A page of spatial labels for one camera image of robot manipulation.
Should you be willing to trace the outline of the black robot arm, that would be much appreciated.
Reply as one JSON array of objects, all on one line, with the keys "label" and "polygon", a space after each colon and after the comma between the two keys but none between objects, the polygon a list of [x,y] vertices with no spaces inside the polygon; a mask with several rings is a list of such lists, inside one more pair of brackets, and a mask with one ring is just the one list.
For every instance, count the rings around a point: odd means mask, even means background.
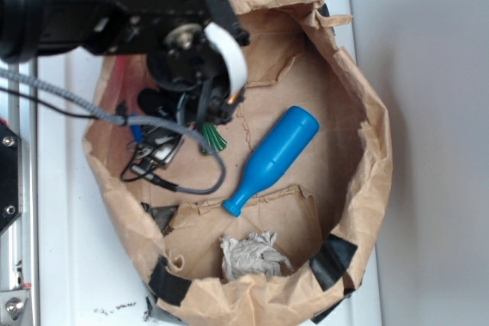
[{"label": "black robot arm", "polygon": [[1,58],[23,63],[82,47],[143,55],[159,88],[141,108],[183,103],[183,123],[225,124],[244,98],[248,32],[228,0],[1,0]]}]

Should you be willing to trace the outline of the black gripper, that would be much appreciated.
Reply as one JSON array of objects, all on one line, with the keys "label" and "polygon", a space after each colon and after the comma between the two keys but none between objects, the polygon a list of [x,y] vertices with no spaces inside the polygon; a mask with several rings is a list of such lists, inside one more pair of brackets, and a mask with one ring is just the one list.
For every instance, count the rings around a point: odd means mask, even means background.
[{"label": "black gripper", "polygon": [[149,53],[147,70],[158,90],[144,90],[144,112],[181,125],[226,124],[248,81],[242,47],[249,33],[228,0],[205,0],[211,21],[171,31],[161,51]]}]

